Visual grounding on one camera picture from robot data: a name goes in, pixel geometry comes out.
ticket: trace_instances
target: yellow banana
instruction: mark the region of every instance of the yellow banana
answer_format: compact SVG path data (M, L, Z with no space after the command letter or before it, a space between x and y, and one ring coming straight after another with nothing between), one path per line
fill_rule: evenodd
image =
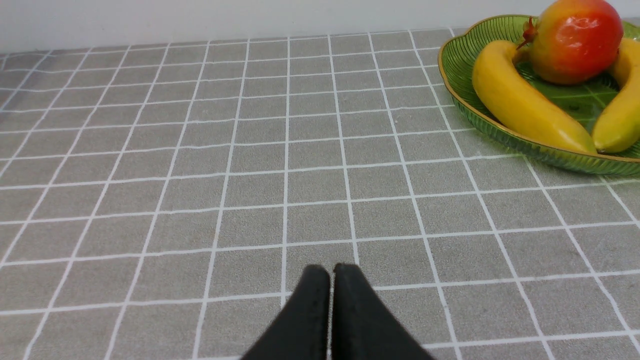
M487 109L507 128L551 147L595 154L589 133L515 69L525 53L505 40L489 43L473 68L472 84Z
M640 42L623 38L608 73L620 92L596 120L591 136L600 152L620 152L640 140Z

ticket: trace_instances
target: green glass plate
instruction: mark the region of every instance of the green glass plate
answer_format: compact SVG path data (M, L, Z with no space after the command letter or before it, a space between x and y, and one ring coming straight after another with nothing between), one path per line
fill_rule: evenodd
M489 138L549 165L586 174L640 174L640 142L613 155L587 155L549 147L504 127L478 99L471 83L471 73L478 54L493 40L509 40L519 44L522 25L528 20L528 15L491 17L478 22L464 35L450 39L440 48L438 65L454 104L475 128ZM624 28L625 37L640 41L639 27L625 22ZM608 74L602 74L580 86L555 86L540 79L527 63L519 65L518 71L589 132L604 107L620 90Z

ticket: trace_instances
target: white wall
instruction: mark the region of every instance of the white wall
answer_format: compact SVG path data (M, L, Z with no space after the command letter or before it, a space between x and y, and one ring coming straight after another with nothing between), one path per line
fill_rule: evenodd
M467 26L552 0L0 0L0 53ZM609 0L623 17L640 0Z

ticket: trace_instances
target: plastic fruit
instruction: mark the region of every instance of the plastic fruit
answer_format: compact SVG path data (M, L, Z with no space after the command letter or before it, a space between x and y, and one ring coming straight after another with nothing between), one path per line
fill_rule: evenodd
M522 56L506 40L485 46L472 73L478 98L503 125L535 142L595 154L584 127L520 76L515 64L525 60Z
M576 85L606 70L624 34L618 12L604 0L557 0L523 37L537 75L558 85Z
M640 42L624 38L608 72L620 92L596 120L591 136L600 152L620 152L640 140Z

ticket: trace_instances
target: pomegranate crown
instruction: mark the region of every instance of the pomegranate crown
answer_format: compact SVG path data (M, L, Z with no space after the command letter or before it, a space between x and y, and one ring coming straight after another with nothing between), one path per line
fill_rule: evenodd
M522 30L522 37L524 38L524 41L520 45L518 45L517 49L520 49L524 45L532 42L538 34L538 29L536 29L536 26L533 24L533 17L529 17L529 21L524 23L524 25L522 26Z

